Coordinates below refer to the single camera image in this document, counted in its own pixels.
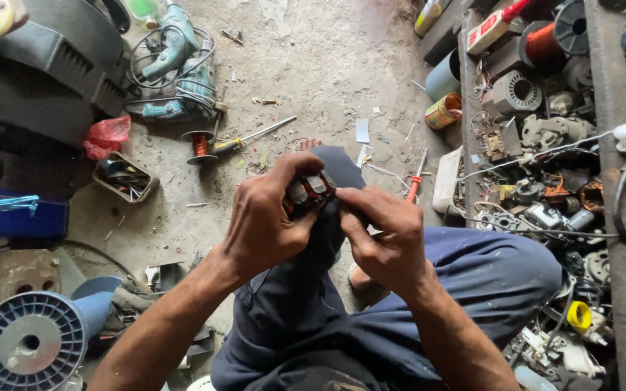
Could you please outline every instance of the concrete floor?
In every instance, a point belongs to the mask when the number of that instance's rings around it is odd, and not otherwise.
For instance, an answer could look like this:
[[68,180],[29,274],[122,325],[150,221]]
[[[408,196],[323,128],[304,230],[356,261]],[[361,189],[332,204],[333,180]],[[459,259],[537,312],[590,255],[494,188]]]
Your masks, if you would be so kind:
[[[236,186],[260,174],[264,150],[269,167],[280,155],[292,153],[300,138],[315,137],[344,146],[356,161],[361,148],[355,140],[357,118],[370,120],[372,164],[398,173],[409,183],[423,148],[428,146],[424,171],[435,174],[439,157],[448,149],[425,125],[423,115],[430,99],[411,82],[423,84],[429,70],[417,55],[419,42],[412,24],[415,11],[407,0],[178,2],[193,24],[215,34],[220,45],[216,86],[219,90],[228,87],[224,101],[230,107],[220,126],[221,136],[244,136],[292,114],[299,119],[248,142],[242,153],[204,168],[184,163],[190,147],[179,137],[189,127],[213,125],[134,123],[123,152],[156,173],[161,178],[160,188],[144,203],[129,205],[97,184],[84,186],[72,199],[70,239],[97,246],[137,276],[143,276],[150,262],[182,261],[187,267],[197,249],[206,254],[222,240]],[[242,30],[245,46],[226,45],[229,41],[220,34],[221,29]],[[138,32],[129,33],[126,39],[134,44],[138,36]],[[231,81],[231,72],[236,74],[236,82]],[[253,103],[252,97],[279,97],[283,104],[263,106]],[[380,113],[374,114],[374,107],[380,108]],[[405,141],[412,125],[413,133]],[[382,136],[389,138],[389,144],[381,141]],[[241,159],[247,163],[238,169]],[[398,195],[403,188],[393,176],[368,167],[362,172],[368,184]],[[426,224],[440,225],[430,207],[432,190],[433,176],[426,176],[420,204]],[[185,206],[196,202],[209,205]],[[113,234],[104,240],[110,231]],[[87,276],[116,272],[94,255],[71,248],[68,252]],[[365,303],[355,299],[346,283],[351,262],[345,243],[342,259],[330,274],[346,309],[355,312]],[[218,335],[230,328],[233,298],[229,296],[207,321]],[[195,367],[196,374],[209,370],[206,365]]]

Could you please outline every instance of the man's left hand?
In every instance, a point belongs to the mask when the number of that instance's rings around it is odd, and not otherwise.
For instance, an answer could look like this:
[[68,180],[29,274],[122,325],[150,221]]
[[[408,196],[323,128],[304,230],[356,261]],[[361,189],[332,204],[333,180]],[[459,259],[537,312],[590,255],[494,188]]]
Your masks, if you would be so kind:
[[324,168],[317,156],[300,152],[280,157],[268,174],[241,183],[226,237],[215,248],[218,267],[245,282],[303,251],[317,211],[292,221],[282,200],[291,180]]

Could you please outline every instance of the red plastic bag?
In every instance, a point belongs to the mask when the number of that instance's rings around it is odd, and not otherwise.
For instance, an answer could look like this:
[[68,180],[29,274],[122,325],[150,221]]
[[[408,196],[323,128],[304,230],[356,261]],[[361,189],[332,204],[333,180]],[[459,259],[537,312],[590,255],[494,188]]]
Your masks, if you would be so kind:
[[100,160],[108,156],[111,151],[118,150],[121,142],[127,141],[131,125],[132,120],[129,115],[93,124],[86,135],[86,141],[83,142],[86,155],[93,160]]

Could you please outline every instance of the screwdriver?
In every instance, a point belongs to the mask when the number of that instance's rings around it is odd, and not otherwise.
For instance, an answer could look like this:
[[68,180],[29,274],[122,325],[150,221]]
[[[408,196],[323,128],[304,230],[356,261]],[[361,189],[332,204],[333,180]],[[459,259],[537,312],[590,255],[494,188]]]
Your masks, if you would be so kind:
[[245,136],[243,138],[236,137],[235,139],[233,139],[231,141],[228,141],[226,143],[221,143],[218,146],[214,147],[213,154],[214,155],[219,155],[219,154],[222,154],[224,152],[232,151],[232,150],[236,149],[237,147],[242,147],[243,146],[243,142],[245,140],[248,140],[248,138],[252,138],[252,137],[255,137],[255,136],[259,136],[260,134],[265,134],[265,133],[267,133],[269,131],[273,131],[274,129],[277,129],[280,126],[282,126],[282,125],[284,125],[286,123],[289,123],[289,122],[291,122],[293,120],[296,120],[296,118],[297,117],[294,115],[293,117],[289,117],[286,120],[283,120],[281,122],[277,122],[274,125],[266,128],[266,129],[262,129],[261,131],[253,133],[253,134],[251,134],[249,136]]
[[407,202],[414,202],[414,195],[417,194],[417,188],[420,187],[420,183],[422,183],[422,168],[424,168],[424,162],[426,161],[426,150],[428,148],[424,148],[424,154],[422,155],[422,160],[420,160],[420,169],[417,170],[417,174],[412,177],[412,187],[410,188],[410,194],[407,196]]

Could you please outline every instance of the electric drill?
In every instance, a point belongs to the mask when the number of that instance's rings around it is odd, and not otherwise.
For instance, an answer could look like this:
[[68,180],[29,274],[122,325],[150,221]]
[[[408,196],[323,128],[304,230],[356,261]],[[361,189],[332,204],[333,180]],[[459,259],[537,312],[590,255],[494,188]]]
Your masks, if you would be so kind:
[[128,102],[125,107],[127,113],[141,115],[142,119],[147,122],[178,122],[196,117],[212,120],[216,115],[213,110],[214,57],[211,55],[197,67],[195,65],[212,50],[215,44],[212,37],[205,38],[200,49],[200,58],[188,58],[185,61],[180,73],[187,72],[187,74],[179,79],[174,97],[166,98],[166,103],[163,105],[136,102],[136,104],[141,104],[141,109],[132,109],[130,106],[133,102]]
[[185,11],[171,0],[166,0],[166,6],[167,12],[160,22],[165,49],[151,65],[141,70],[141,75],[138,76],[141,82],[160,79],[170,71],[176,70],[193,53],[200,50],[197,37],[192,30],[192,22]]

